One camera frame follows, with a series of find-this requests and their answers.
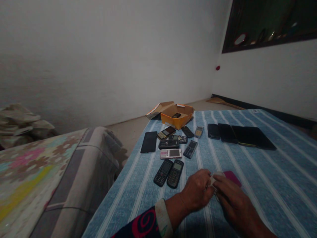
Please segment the patterned sleeve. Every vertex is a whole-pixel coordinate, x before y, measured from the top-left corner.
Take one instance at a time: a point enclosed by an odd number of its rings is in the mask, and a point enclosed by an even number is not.
[[[169,238],[172,235],[171,221],[168,217],[164,199],[161,199],[154,207],[137,216],[112,237]]]

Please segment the cloth pile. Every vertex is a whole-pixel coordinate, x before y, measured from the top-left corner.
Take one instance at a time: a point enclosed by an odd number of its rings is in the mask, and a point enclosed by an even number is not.
[[[54,126],[20,103],[0,109],[0,147],[8,149],[56,136]]]

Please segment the blue striped bedsheet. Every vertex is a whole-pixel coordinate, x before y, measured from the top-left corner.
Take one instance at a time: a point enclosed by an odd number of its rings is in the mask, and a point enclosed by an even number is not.
[[[207,136],[209,123],[259,127],[276,151],[222,143]],[[162,188],[153,178],[162,164],[160,150],[140,154],[145,132],[160,132],[166,125],[151,120],[128,162],[90,221],[84,237],[110,237],[161,198],[180,192],[201,168],[235,173],[263,222],[279,237],[317,236],[317,143],[306,134],[260,109],[196,111],[187,126],[203,126],[192,159],[183,157],[184,168],[176,189]],[[187,147],[182,144],[182,151]],[[204,209],[180,224],[176,237],[237,237],[226,222],[215,196]]]

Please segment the broom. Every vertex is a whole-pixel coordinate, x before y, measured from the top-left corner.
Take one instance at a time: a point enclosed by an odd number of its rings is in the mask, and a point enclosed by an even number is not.
[[[237,109],[239,109],[239,110],[245,110],[245,108],[243,108],[243,107],[239,107],[239,106],[236,106],[236,105],[227,103],[227,102],[225,102],[224,100],[222,100],[222,99],[220,99],[220,98],[217,98],[217,97],[208,99],[206,102],[224,104],[224,105],[227,105],[227,106],[230,106],[230,107],[237,108]]]

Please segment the black baseboard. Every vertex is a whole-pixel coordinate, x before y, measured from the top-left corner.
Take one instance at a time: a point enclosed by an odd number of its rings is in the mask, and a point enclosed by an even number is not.
[[[220,95],[212,94],[211,97],[221,98],[222,100],[226,101],[227,103],[230,103],[230,104],[233,104],[233,105],[236,105],[239,107],[243,107],[245,109],[257,109],[257,108],[263,109],[263,110],[271,113],[272,115],[276,116],[277,118],[279,118],[287,123],[293,124],[295,126],[303,127],[303,128],[309,129],[309,130],[311,130],[313,128],[313,126],[317,124],[317,122],[309,120],[309,119],[294,116],[294,115],[287,114],[284,112],[275,111],[275,110],[268,109],[268,108],[261,107],[261,106],[256,106],[256,105],[253,105],[253,104],[250,104],[247,102],[242,102],[242,101],[238,101],[235,99],[226,98],[226,97],[223,97]]]

